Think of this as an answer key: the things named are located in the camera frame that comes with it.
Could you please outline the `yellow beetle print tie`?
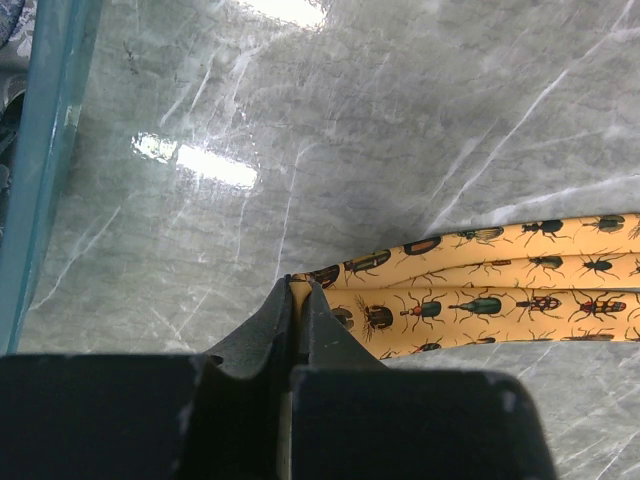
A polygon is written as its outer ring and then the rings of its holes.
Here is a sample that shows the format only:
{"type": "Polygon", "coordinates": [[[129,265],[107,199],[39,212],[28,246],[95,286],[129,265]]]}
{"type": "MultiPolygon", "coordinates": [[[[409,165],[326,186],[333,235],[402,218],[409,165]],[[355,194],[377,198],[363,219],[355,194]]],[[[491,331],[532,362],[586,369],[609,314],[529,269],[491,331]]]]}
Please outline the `yellow beetle print tie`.
{"type": "Polygon", "coordinates": [[[639,339],[639,217],[458,231],[295,274],[379,359],[486,343],[639,339]]]}

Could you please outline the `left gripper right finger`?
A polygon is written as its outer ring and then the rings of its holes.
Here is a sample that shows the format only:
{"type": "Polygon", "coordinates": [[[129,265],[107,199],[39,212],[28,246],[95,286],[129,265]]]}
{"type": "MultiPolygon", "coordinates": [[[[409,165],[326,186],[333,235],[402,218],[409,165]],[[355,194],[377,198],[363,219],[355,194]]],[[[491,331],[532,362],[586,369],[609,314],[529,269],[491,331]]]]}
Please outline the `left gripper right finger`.
{"type": "Polygon", "coordinates": [[[554,479],[538,412],[514,377],[388,368],[303,307],[308,362],[291,374],[293,479],[554,479]]]}

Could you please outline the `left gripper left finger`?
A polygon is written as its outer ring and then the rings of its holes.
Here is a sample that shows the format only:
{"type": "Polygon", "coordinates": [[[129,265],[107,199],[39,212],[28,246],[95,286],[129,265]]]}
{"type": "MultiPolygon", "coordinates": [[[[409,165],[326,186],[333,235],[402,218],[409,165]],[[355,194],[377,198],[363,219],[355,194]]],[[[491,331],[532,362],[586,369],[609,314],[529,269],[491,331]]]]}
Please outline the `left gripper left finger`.
{"type": "Polygon", "coordinates": [[[292,294],[202,353],[1,360],[5,479],[270,479],[292,294]]]}

